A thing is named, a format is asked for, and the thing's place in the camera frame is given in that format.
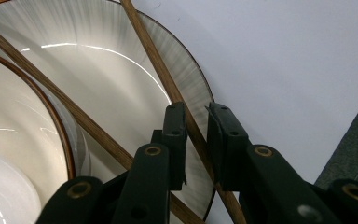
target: metal grommet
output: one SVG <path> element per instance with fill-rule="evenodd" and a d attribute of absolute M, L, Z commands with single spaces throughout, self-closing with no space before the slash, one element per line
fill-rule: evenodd
<path fill-rule="evenodd" d="M 67 195 L 70 198 L 78 199 L 88 195 L 91 192 L 91 189 L 91 183 L 87 181 L 81 181 L 71 186 L 71 188 L 69 188 L 67 191 Z"/>
<path fill-rule="evenodd" d="M 161 153 L 161 148 L 159 147 L 148 147 L 145 149 L 145 154 L 149 156 L 156 156 Z"/>
<path fill-rule="evenodd" d="M 358 201 L 358 186 L 352 183 L 342 186 L 342 191 L 344 191 L 348 196 Z"/>
<path fill-rule="evenodd" d="M 262 157 L 270 157 L 272 156 L 272 150 L 266 147 L 256 147 L 255 154 L 262 156 Z"/>

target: curved edge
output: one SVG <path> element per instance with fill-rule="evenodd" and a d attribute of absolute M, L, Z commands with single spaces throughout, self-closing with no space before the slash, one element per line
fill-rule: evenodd
<path fill-rule="evenodd" d="M 19 78 L 21 78 L 34 91 L 34 93 L 39 97 L 39 99 L 45 105 L 47 111 L 52 117 L 52 120 L 57 128 L 57 132 L 62 142 L 62 148 L 65 154 L 68 179 L 73 179 L 76 176 L 75 161 L 72 154 L 71 145 L 69 143 L 68 135 L 65 131 L 62 120 L 57 110 L 54 108 L 53 104 L 48 99 L 46 94 L 40 89 L 40 87 L 37 86 L 37 84 L 33 80 L 31 80 L 31 78 L 28 77 L 22 70 L 20 70 L 20 68 L 18 68 L 16 65 L 10 63 L 9 61 L 7 61 L 2 57 L 0 57 L 0 64 L 2 64 L 4 67 L 12 71 Z"/>
<path fill-rule="evenodd" d="M 116 3 L 116 4 L 119 4 L 121 5 L 119 2 L 116 2 L 114 0 L 106 0 L 108 2 L 112 2 L 112 3 Z M 212 102 L 214 102 L 214 98 L 213 98 L 213 94 L 212 94 L 212 91 L 211 91 L 211 87 L 210 85 L 208 84 L 208 81 L 206 80 L 206 77 L 205 75 L 203 74 L 202 70 L 200 69 L 200 66 L 199 64 L 197 63 L 196 59 L 193 57 L 193 55 L 190 53 L 190 51 L 185 47 L 185 45 L 171 32 L 169 31 L 167 28 L 165 28 L 165 26 L 163 26 L 160 22 L 156 21 L 155 19 L 151 18 L 150 16 L 146 15 L 145 13 L 143 13 L 142 11 L 139 11 L 138 9 L 136 9 L 136 11 L 141 14 L 142 16 L 145 16 L 146 18 L 148 18 L 149 20 L 151 20 L 152 22 L 154 22 L 156 25 L 158 25 L 159 27 L 161 27 L 163 30 L 165 30 L 169 35 L 171 35 L 173 37 L 173 39 L 175 39 L 182 47 L 183 49 L 187 52 L 187 54 L 190 56 L 190 58 L 194 61 L 195 65 L 197 66 L 197 69 L 200 71 L 200 74 L 202 76 L 202 79 L 205 83 L 205 86 L 207 87 L 208 89 L 208 93 L 211 97 L 211 100 Z M 208 215 L 209 215 L 209 212 L 211 211 L 211 208 L 212 208 L 212 204 L 213 204 L 213 199 L 214 199 L 214 196 L 215 196 L 215 193 L 216 193 L 216 189 L 215 187 L 213 187 L 212 189 L 212 194 L 211 194 L 211 200 L 209 202 L 209 205 L 205 211 L 205 215 L 204 217 L 202 218 L 203 221 L 206 221 Z"/>

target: wooden strut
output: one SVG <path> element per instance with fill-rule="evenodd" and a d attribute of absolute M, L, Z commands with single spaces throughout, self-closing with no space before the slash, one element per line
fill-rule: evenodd
<path fill-rule="evenodd" d="M 49 91 L 51 91 L 72 113 L 79 125 L 88 132 L 110 155 L 112 155 L 125 169 L 131 168 L 133 157 L 115 139 L 105 132 L 92 118 L 76 105 L 63 91 L 49 80 L 28 59 L 18 52 L 7 40 L 0 35 L 0 49 L 13 62 L 29 75 L 34 77 Z M 171 193 L 171 211 L 185 223 L 204 223 L 193 211 Z"/>
<path fill-rule="evenodd" d="M 139 19 L 139 15 L 135 10 L 131 0 L 120 0 L 121 5 L 124 7 L 124 10 L 129 17 L 133 28 L 135 29 L 136 34 L 138 35 L 139 39 L 141 40 L 142 45 L 145 48 L 147 56 L 149 57 L 151 63 L 153 64 L 158 77 L 164 86 L 165 91 L 171 98 L 171 100 L 175 102 L 185 102 L 182 97 L 182 94 L 178 90 L 176 84 L 174 83 L 168 68 L 165 66 L 165 63 L 162 61 L 156 46 L 154 45 L 150 35 L 145 29 L 145 26 Z M 207 147 L 206 141 L 202 136 L 200 128 L 198 127 L 196 121 L 194 120 L 193 116 L 191 115 L 187 106 L 185 106 L 186 110 L 186 126 L 188 131 L 188 136 L 193 142 L 194 147 L 196 148 L 199 156 L 202 160 L 202 163 L 205 166 L 210 178 L 212 181 L 214 180 L 213 168 L 211 161 L 208 159 L 207 156 Z M 232 192 L 222 191 L 222 188 L 219 184 L 215 184 L 215 188 L 222 199 L 223 204 L 225 205 L 228 213 L 231 216 L 231 219 L 234 223 L 246 223 L 245 217 L 241 210 L 241 207 L 235 198 Z"/>

